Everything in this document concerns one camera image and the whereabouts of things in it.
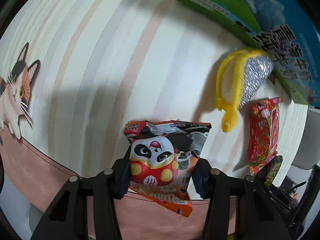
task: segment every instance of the panda face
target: panda face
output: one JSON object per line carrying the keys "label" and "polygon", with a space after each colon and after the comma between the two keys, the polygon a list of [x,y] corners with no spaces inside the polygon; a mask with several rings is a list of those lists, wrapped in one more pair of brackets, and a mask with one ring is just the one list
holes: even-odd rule
{"label": "panda face", "polygon": [[151,169],[161,168],[173,159],[173,146],[165,136],[136,140],[131,147],[130,160],[141,161]]}

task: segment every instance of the panda cartoon character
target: panda cartoon character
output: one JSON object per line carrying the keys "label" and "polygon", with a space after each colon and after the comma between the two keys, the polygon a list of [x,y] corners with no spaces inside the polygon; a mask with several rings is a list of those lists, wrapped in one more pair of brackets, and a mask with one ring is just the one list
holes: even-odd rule
{"label": "panda cartoon character", "polygon": [[182,145],[182,148],[189,148],[191,142],[184,134],[135,140],[130,152],[132,181],[155,186],[171,184],[177,177],[179,167],[176,154],[179,150],[176,144],[178,147]]}

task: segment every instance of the red candy wrapper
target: red candy wrapper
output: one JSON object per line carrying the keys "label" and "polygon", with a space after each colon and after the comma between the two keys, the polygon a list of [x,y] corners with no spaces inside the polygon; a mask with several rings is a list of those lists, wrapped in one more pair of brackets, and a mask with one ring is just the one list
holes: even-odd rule
{"label": "red candy wrapper", "polygon": [[277,154],[279,103],[282,98],[263,100],[250,116],[249,170],[256,175]]}
{"label": "red candy wrapper", "polygon": [[209,123],[172,120],[128,123],[130,188],[188,217],[192,206],[187,188],[210,128]]}

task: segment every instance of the cat ear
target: cat ear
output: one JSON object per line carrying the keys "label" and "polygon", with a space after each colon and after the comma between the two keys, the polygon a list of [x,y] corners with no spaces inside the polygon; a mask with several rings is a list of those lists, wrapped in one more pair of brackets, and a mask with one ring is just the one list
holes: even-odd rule
{"label": "cat ear", "polygon": [[37,59],[35,62],[33,62],[30,67],[28,67],[28,77],[31,81],[33,78],[33,75],[35,74],[37,67],[40,67],[40,60]]}
{"label": "cat ear", "polygon": [[27,42],[27,43],[24,45],[22,51],[20,52],[20,55],[19,55],[17,61],[25,61],[25,60],[26,60],[28,48],[29,48],[29,43]]}

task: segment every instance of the calico cat illustration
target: calico cat illustration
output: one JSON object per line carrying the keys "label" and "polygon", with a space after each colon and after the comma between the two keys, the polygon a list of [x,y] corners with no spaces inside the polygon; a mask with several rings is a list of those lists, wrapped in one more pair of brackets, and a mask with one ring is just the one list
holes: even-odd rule
{"label": "calico cat illustration", "polygon": [[36,70],[40,67],[37,59],[30,66],[26,63],[29,43],[20,52],[17,62],[8,76],[7,82],[0,77],[0,127],[8,125],[11,134],[20,139],[19,116],[24,114],[32,126],[32,119],[28,113],[28,102],[31,93],[31,82]]}

